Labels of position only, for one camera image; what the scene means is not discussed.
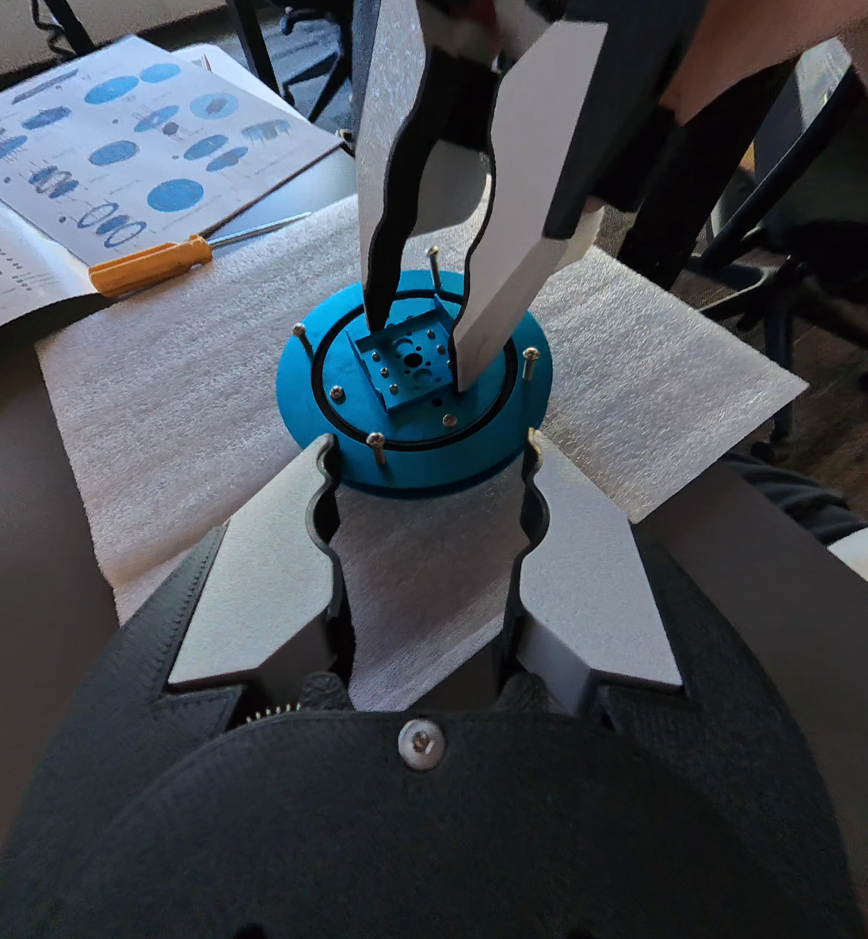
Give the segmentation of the black desk leg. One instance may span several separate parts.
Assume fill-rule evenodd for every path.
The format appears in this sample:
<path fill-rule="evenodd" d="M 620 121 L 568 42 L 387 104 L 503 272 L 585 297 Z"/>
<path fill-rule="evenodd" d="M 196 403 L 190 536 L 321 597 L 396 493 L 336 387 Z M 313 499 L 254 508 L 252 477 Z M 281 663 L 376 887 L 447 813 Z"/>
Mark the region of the black desk leg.
<path fill-rule="evenodd" d="M 49 10 L 50 19 L 46 22 L 40 19 L 39 2 L 34 2 L 34 23 L 40 30 L 49 34 L 47 43 L 52 52 L 64 53 L 63 47 L 58 45 L 60 40 L 64 41 L 75 55 L 87 55 L 96 51 L 96 44 L 68 1 L 43 1 L 43 3 Z"/>
<path fill-rule="evenodd" d="M 282 89 L 273 70 L 255 2 L 228 0 L 225 4 L 249 70 L 259 81 L 282 97 Z"/>
<path fill-rule="evenodd" d="M 673 287 L 797 60 L 745 78 L 682 127 L 623 240 L 621 264 L 663 289 Z"/>

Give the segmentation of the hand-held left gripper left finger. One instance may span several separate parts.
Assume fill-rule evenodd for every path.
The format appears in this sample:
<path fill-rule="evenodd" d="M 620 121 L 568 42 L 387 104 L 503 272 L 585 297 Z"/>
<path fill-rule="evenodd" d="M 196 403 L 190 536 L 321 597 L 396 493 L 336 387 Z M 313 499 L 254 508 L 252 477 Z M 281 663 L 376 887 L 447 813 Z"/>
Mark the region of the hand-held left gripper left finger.
<path fill-rule="evenodd" d="M 346 587 L 330 547 L 340 465 L 336 437 L 318 437 L 232 516 L 170 687 L 299 690 L 316 671 L 346 679 Z"/>

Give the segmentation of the yellow-handled screwdriver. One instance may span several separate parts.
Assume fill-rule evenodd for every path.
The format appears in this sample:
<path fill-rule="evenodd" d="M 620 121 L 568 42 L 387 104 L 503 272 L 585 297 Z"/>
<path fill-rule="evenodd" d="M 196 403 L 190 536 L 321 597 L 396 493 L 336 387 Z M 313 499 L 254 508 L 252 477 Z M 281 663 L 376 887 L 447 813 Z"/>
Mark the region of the yellow-handled screwdriver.
<path fill-rule="evenodd" d="M 187 241 L 167 242 L 144 251 L 110 260 L 88 269 L 88 277 L 96 291 L 107 298 L 117 298 L 133 291 L 153 287 L 182 276 L 213 260 L 213 251 L 242 241 L 275 232 L 311 215 L 304 212 L 271 224 L 256 226 L 209 241 L 192 235 Z"/>

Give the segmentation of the person's right forearm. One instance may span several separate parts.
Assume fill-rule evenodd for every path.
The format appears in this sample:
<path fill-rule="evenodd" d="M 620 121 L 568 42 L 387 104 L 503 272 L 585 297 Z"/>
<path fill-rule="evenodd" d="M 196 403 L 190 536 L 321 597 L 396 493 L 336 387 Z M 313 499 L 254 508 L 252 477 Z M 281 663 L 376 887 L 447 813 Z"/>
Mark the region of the person's right forearm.
<path fill-rule="evenodd" d="M 868 90 L 868 1 L 711 1 L 660 104 L 685 124 L 746 77 L 830 39 Z"/>

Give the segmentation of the dark desk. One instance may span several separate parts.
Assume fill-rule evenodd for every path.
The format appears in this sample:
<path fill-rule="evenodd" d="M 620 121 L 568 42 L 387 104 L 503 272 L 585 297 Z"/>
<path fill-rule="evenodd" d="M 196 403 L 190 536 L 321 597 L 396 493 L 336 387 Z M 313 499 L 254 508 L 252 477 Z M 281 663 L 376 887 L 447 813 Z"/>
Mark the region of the dark desk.
<path fill-rule="evenodd" d="M 339 291 L 354 325 L 359 283 Z M 357 452 L 381 472 L 364 488 L 407 453 L 377 467 L 338 419 L 293 439 L 342 338 L 315 308 L 312 359 L 291 335 L 275 393 L 291 461 L 337 439 L 346 587 L 342 487 L 449 495 L 418 476 L 433 496 L 359 490 Z M 460 464 L 473 483 L 451 495 L 523 469 L 549 400 L 537 418 L 508 403 L 512 455 L 464 438 L 487 468 Z M 767 537 L 713 547 L 749 600 L 703 593 L 652 534 L 694 496 L 696 523 L 725 521 L 716 477 L 744 488 L 726 468 L 639 522 L 622 511 L 680 691 L 602 683 L 571 716 L 503 665 L 520 508 L 497 635 L 405 709 L 360 710 L 347 588 L 346 679 L 170 687 L 240 509 L 122 622 L 48 391 L 30 411 L 0 445 L 0 711 L 41 713 L 47 747 L 18 771 L 0 937 L 866 937 L 868 583 L 746 488 Z M 38 721 L 0 715 L 0 748 L 22 755 Z"/>

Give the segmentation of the white foam sheet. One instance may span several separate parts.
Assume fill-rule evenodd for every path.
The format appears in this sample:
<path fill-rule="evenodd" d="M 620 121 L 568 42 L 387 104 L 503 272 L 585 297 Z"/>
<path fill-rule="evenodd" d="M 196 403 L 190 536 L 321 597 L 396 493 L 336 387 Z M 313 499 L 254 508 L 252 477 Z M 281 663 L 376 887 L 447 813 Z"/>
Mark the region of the white foam sheet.
<path fill-rule="evenodd" d="M 38 344 L 122 622 L 297 455 L 279 358 L 358 273 L 350 196 Z M 597 248 L 533 313 L 552 363 L 542 431 L 634 522 L 806 388 Z M 520 466 L 430 500 L 337 492 L 358 709 L 405 709 L 497 635 L 524 545 Z"/>

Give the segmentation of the person's dark trousers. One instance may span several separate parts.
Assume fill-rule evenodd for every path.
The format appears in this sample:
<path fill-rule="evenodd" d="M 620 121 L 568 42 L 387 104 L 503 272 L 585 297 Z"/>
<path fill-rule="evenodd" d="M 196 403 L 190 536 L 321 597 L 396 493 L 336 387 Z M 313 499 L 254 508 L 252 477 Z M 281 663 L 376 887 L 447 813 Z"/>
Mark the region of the person's dark trousers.
<path fill-rule="evenodd" d="M 726 453 L 721 462 L 824 546 L 868 528 L 868 520 L 851 510 L 841 493 L 800 473 L 738 451 Z"/>

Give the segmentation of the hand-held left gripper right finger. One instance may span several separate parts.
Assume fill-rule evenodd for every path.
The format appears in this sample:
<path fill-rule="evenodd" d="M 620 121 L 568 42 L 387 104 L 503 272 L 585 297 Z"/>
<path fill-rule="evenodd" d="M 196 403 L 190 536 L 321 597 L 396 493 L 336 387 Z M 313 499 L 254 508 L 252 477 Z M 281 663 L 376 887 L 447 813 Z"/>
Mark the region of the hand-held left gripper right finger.
<path fill-rule="evenodd" d="M 530 429 L 503 665 L 545 683 L 558 710 L 590 708 L 599 684 L 683 687 L 630 524 L 542 432 Z"/>

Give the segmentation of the open instruction manual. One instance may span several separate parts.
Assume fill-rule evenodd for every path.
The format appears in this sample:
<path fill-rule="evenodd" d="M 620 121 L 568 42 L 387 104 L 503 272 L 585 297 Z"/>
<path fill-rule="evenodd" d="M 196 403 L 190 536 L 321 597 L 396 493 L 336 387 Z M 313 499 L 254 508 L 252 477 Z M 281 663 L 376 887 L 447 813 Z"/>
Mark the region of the open instruction manual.
<path fill-rule="evenodd" d="M 0 93 L 0 327 L 97 264 L 212 231 L 337 138 L 128 38 Z"/>

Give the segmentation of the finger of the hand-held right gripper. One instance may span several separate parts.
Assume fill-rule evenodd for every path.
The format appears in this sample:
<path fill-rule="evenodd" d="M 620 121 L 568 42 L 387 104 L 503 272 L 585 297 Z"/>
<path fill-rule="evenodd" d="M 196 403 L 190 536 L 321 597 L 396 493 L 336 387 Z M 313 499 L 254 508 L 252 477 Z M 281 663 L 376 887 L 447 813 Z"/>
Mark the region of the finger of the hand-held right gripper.
<path fill-rule="evenodd" d="M 417 220 L 423 134 L 405 126 L 425 66 L 417 4 L 382 1 L 356 147 L 361 285 L 371 333 L 389 318 L 405 242 Z"/>
<path fill-rule="evenodd" d="M 602 22 L 552 24 L 499 84 L 493 188 L 467 255 L 467 292 L 451 336 L 459 392 L 498 356 L 565 256 L 570 237 L 545 236 L 545 219 L 606 30 Z"/>

